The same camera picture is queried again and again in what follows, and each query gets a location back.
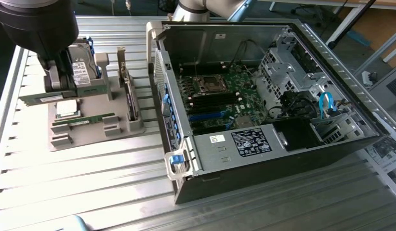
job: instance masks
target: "barcode sticker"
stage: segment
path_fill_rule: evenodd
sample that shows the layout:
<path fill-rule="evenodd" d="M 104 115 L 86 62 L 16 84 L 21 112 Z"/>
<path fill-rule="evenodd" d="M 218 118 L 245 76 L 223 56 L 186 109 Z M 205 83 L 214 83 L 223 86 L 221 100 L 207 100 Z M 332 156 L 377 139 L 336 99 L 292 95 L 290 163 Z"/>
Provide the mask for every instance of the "barcode sticker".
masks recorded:
<path fill-rule="evenodd" d="M 78 62 L 72 64 L 74 70 L 74 82 L 76 85 L 90 83 L 90 75 L 84 62 Z"/>

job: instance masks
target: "floor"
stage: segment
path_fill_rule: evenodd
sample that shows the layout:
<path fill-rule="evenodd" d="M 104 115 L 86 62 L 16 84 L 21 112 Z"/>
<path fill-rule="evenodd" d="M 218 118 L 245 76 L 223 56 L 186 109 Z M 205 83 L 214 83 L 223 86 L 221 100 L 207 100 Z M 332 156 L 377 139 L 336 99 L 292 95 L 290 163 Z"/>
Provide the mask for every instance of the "floor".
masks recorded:
<path fill-rule="evenodd" d="M 132 0 L 131 14 L 134 16 L 150 15 L 165 16 L 166 12 L 156 10 L 156 0 Z M 317 34 L 321 34 L 322 28 L 325 28 L 326 23 L 330 21 L 332 14 L 325 13 L 325 22 L 321 27 L 316 27 L 314 24 L 318 22 L 317 18 L 313 17 L 313 10 L 305 9 L 298 10 L 297 14 L 290 14 L 290 10 L 297 7 L 297 4 L 277 3 L 276 11 L 269 11 L 270 3 L 260 1 L 255 3 L 251 12 L 247 17 L 254 18 L 298 18 L 302 22 L 312 25 Z M 111 12 L 111 2 L 108 0 L 84 0 L 83 3 L 75 4 L 75 14 L 76 15 L 112 15 Z M 115 15 L 130 15 L 124 0 L 115 0 Z M 324 35 L 322 40 L 329 38 L 332 32 L 336 30 L 336 27 L 340 22 L 333 22 Z M 7 72 L 11 64 L 11 58 L 13 53 L 15 45 L 8 39 L 3 28 L 0 26 L 0 95 L 3 91 L 3 86 L 5 83 Z M 372 55 L 373 50 L 369 47 L 363 46 L 349 37 L 344 37 L 338 46 L 334 48 L 334 52 L 345 62 L 350 71 L 353 71 L 365 59 Z M 380 59 L 376 60 L 372 66 L 368 68 L 368 71 L 377 72 L 379 77 L 383 77 L 391 70 L 388 64 L 385 64 Z"/>

